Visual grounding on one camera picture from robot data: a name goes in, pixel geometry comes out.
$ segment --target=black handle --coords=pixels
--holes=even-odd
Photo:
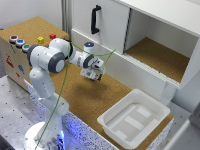
[[[99,32],[99,29],[96,28],[96,12],[98,10],[101,10],[101,7],[96,5],[96,8],[94,8],[92,10],[92,21],[91,21],[91,31],[92,31],[92,34],[96,34]]]

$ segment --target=white plastic bin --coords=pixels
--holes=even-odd
[[[169,113],[169,108],[134,89],[97,120],[122,147],[135,149]]]

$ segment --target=thin green string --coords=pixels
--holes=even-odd
[[[59,103],[59,101],[60,101],[60,97],[61,97],[61,95],[62,95],[63,88],[64,88],[64,85],[65,85],[65,82],[66,82],[68,68],[69,68],[69,60],[67,61],[67,69],[66,69],[64,81],[63,81],[63,84],[62,84],[62,88],[61,88],[61,91],[60,91],[58,100],[57,100],[57,102],[56,102],[56,106],[55,106],[53,112],[51,113],[51,116],[50,116],[50,118],[49,118],[49,120],[48,120],[48,122],[47,122],[47,125],[46,125],[45,128],[44,128],[44,131],[42,132],[42,135],[41,135],[41,137],[40,137],[40,139],[39,139],[39,141],[38,141],[38,143],[37,143],[37,146],[35,147],[35,150],[37,149],[37,147],[38,147],[38,145],[39,145],[39,143],[40,143],[40,141],[41,141],[41,139],[42,139],[42,136],[44,135],[44,132],[46,131],[46,128],[47,128],[47,126],[49,125],[49,122],[51,121],[51,118],[52,118],[53,115],[54,115],[54,112],[56,111],[56,108],[57,108],[58,103]]]
[[[77,47],[78,49],[84,51],[83,49],[81,49],[80,47],[78,47],[76,44],[74,44],[74,43],[72,43],[72,44],[73,44],[75,47]],[[69,51],[68,56],[70,55],[70,50],[71,50],[71,49],[70,49],[70,44],[68,44],[68,51]],[[84,51],[84,52],[85,52],[85,53],[88,53],[88,54],[91,54],[91,55],[94,55],[94,56],[106,56],[106,55],[109,55],[109,57],[107,58],[106,62],[104,63],[104,67],[103,67],[103,70],[102,70],[102,72],[103,72],[103,71],[104,71],[104,68],[105,68],[105,66],[106,66],[106,64],[107,64],[107,62],[108,62],[108,60],[110,59],[111,55],[112,55],[115,51],[116,51],[116,49],[113,50],[112,52],[106,53],[106,54],[92,54],[92,53],[89,53],[89,52],[86,52],[86,51]],[[40,139],[39,139],[39,141],[38,141],[38,143],[37,143],[37,146],[35,147],[35,150],[37,149],[37,147],[38,147],[38,145],[39,145],[39,143],[40,143],[40,141],[41,141],[41,139],[42,139],[42,136],[44,135],[44,132],[46,131],[46,128],[47,128],[47,126],[49,125],[49,122],[51,121],[51,118],[53,117],[53,115],[54,115],[54,113],[55,113],[55,111],[56,111],[56,108],[57,108],[57,106],[58,106],[60,97],[61,97],[62,92],[63,92],[64,85],[65,85],[65,82],[66,82],[68,68],[69,68],[69,60],[67,61],[67,69],[66,69],[64,81],[63,81],[63,84],[62,84],[62,88],[61,88],[61,91],[60,91],[58,100],[57,100],[57,102],[56,102],[56,106],[55,106],[55,108],[54,108],[54,110],[53,110],[53,112],[52,112],[52,114],[51,114],[51,116],[50,116],[50,118],[49,118],[49,120],[48,120],[48,122],[47,122],[47,125],[46,125],[45,128],[44,128],[44,131],[42,132],[42,135],[41,135],[41,137],[40,137]]]

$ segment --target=yellow cap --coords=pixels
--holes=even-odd
[[[43,37],[39,37],[38,38],[38,43],[39,44],[43,44],[44,43],[44,38]]]

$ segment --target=white robotic arm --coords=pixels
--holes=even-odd
[[[92,80],[100,80],[101,76],[105,74],[104,62],[91,54],[93,49],[94,44],[88,42],[84,45],[85,52],[79,52],[76,51],[71,42],[58,38],[50,42],[49,48],[39,45],[32,45],[29,48],[27,57],[29,63],[33,67],[29,75],[30,80],[40,97],[40,103],[42,103],[49,112],[45,116],[45,124],[34,138],[35,144],[41,137],[59,97],[59,95],[55,93],[55,86],[49,76],[49,72],[59,73],[65,66],[65,60],[68,60],[70,63],[82,68],[81,75]],[[61,97],[58,107],[51,121],[48,123],[48,127],[39,143],[41,150],[54,150],[57,148],[65,150],[63,146],[58,147],[59,144],[55,144],[55,141],[60,137],[63,130],[61,117],[67,114],[68,111],[69,104]]]

